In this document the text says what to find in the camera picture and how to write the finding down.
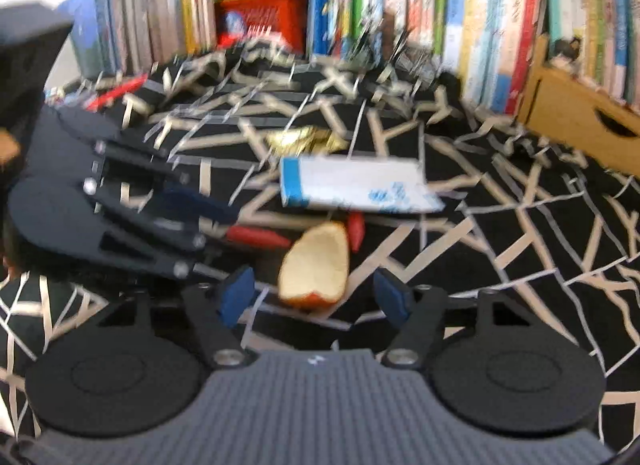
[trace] patterned tablecloth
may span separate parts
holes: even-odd
[[[291,238],[331,214],[282,206],[277,159],[264,141],[268,131],[316,125],[349,143],[341,154],[417,159],[444,211],[368,214],[364,244],[351,257],[346,300],[307,316],[265,289],[242,318],[244,344],[258,351],[381,352],[394,330],[371,296],[377,267],[410,285],[437,285],[464,297],[483,287],[500,289],[597,359],[607,393],[595,430],[615,450],[624,448],[640,433],[638,181],[509,119],[465,112],[454,77],[440,77],[432,90],[387,75],[358,77],[258,44],[190,66],[162,66],[151,88],[107,114],[171,150],[201,193],[241,207],[242,223]],[[204,116],[207,124],[194,130]],[[158,213],[145,189],[108,184],[129,206]],[[172,219],[198,222],[206,233],[216,228],[209,220]],[[277,269],[271,261],[258,275],[273,282]],[[0,299],[6,340],[0,429],[37,433],[24,370],[104,301],[79,286],[29,274],[2,283]]]

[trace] screw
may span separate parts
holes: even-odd
[[[398,348],[391,350],[386,354],[389,362],[396,366],[411,366],[418,361],[418,353],[414,350],[408,350],[405,348]]]
[[[197,249],[203,249],[207,244],[207,238],[203,234],[196,234],[193,237],[193,246]]]
[[[238,350],[219,350],[213,355],[213,360],[219,366],[239,366],[244,362],[244,355]]]
[[[98,190],[98,182],[93,178],[86,178],[82,184],[82,190],[87,196],[93,196]]]
[[[187,277],[187,275],[189,275],[189,265],[187,265],[187,263],[185,263],[184,261],[178,261],[174,265],[174,275],[178,279],[184,279],[185,277]]]

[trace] crumpled gold wrapper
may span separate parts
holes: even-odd
[[[276,156],[329,154],[349,146],[347,141],[333,131],[315,125],[269,132],[266,140]]]

